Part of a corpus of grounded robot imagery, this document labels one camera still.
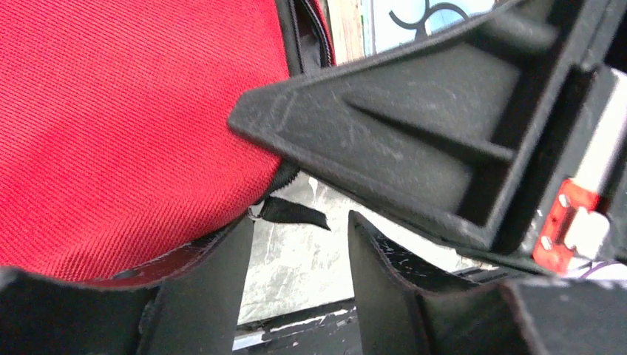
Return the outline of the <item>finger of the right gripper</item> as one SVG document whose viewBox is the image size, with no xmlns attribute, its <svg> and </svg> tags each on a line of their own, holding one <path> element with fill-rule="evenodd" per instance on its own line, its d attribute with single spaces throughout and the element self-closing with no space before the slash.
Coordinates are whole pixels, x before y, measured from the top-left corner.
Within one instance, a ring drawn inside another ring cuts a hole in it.
<svg viewBox="0 0 627 355">
<path fill-rule="evenodd" d="M 228 123 L 424 236 L 487 250 L 588 32 L 586 1 L 513 1 L 242 95 Z"/>
</svg>

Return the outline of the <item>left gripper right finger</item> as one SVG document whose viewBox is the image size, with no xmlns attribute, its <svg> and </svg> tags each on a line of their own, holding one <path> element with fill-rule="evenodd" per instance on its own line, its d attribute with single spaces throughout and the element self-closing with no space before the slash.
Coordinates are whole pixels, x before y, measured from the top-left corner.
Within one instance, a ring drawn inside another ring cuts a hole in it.
<svg viewBox="0 0 627 355">
<path fill-rule="evenodd" d="M 626 284 L 448 273 L 348 215 L 365 354 L 624 354 Z"/>
</svg>

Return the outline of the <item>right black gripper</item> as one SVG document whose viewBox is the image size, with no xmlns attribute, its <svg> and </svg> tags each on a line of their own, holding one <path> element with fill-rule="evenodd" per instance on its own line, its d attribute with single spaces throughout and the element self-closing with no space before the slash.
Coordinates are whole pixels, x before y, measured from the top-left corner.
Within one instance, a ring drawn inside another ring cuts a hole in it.
<svg viewBox="0 0 627 355">
<path fill-rule="evenodd" d="M 455 248 L 563 273 L 611 245 L 625 172 L 624 1 L 494 1 L 456 27 L 456 152 L 472 171 Z"/>
</svg>

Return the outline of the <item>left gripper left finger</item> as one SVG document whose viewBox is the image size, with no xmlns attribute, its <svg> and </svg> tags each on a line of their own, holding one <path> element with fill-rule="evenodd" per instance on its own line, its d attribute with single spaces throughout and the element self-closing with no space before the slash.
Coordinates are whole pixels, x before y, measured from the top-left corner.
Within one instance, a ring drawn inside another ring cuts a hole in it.
<svg viewBox="0 0 627 355">
<path fill-rule="evenodd" d="M 230 354 L 251 255 L 244 217 L 109 279 L 1 269 L 3 354 Z"/>
</svg>

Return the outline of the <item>light blue notebook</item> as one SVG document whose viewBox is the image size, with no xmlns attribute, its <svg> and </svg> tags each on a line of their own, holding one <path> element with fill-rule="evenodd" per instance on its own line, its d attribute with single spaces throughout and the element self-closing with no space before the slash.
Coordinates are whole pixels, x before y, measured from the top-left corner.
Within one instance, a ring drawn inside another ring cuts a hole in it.
<svg viewBox="0 0 627 355">
<path fill-rule="evenodd" d="M 373 0 L 362 1 L 366 56 L 382 53 L 430 36 L 497 6 L 493 0 Z"/>
</svg>

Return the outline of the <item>red student backpack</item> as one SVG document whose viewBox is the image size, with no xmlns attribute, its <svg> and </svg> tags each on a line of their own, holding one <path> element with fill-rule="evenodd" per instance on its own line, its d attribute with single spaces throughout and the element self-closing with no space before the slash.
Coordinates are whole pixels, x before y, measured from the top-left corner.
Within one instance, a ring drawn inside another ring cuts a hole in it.
<svg viewBox="0 0 627 355">
<path fill-rule="evenodd" d="M 296 175 L 238 98 L 334 62 L 317 1 L 3 1 L 1 264 L 105 279 L 234 222 Z"/>
</svg>

